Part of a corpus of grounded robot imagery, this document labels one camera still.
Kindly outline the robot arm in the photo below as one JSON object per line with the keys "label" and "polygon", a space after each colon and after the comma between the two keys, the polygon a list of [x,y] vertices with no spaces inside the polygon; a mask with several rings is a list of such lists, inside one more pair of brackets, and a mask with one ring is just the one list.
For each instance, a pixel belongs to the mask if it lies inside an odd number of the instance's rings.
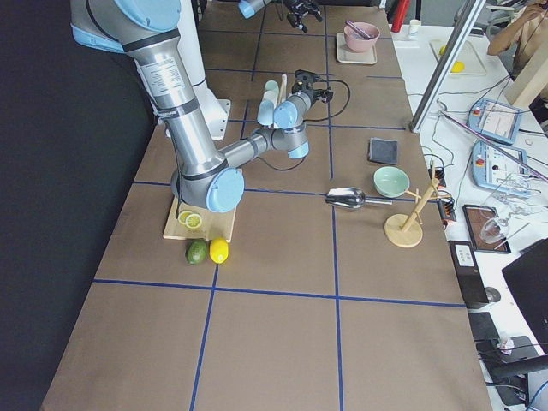
{"label": "robot arm", "polygon": [[293,159],[309,152],[305,116],[317,102],[329,102],[331,89],[317,89],[321,79],[295,71],[289,96],[273,111],[273,128],[217,148],[198,97],[206,85],[189,1],[73,1],[74,40],[93,49],[132,57],[149,99],[165,122],[176,153],[171,179],[174,195],[211,212],[236,208],[244,193],[241,166],[269,150]]}
{"label": "robot arm", "polygon": [[[246,18],[251,18],[262,10],[270,1],[267,0],[241,0],[238,3],[238,8],[241,14]],[[282,4],[288,10],[287,20],[293,28],[298,28],[302,32],[307,33],[308,29],[303,22],[303,19],[312,15],[318,22],[323,21],[322,13],[319,6],[314,1],[309,0],[282,0]]]}

